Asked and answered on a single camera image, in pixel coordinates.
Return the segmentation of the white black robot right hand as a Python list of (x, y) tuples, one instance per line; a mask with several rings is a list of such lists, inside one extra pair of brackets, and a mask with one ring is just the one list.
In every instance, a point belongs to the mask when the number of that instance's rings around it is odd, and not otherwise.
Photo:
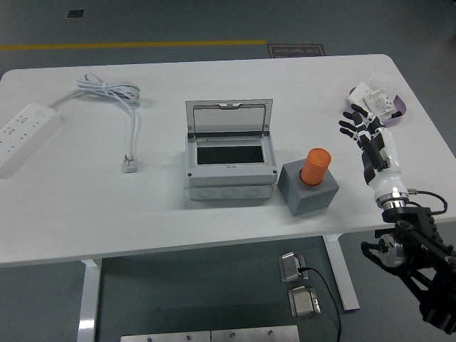
[(356, 104), (351, 108), (351, 113), (343, 113), (346, 120), (339, 122), (340, 132), (361, 149), (363, 176), (374, 190), (376, 204), (384, 207), (389, 202), (399, 202), (404, 206), (409, 194), (400, 179), (401, 167), (391, 132), (376, 115)]

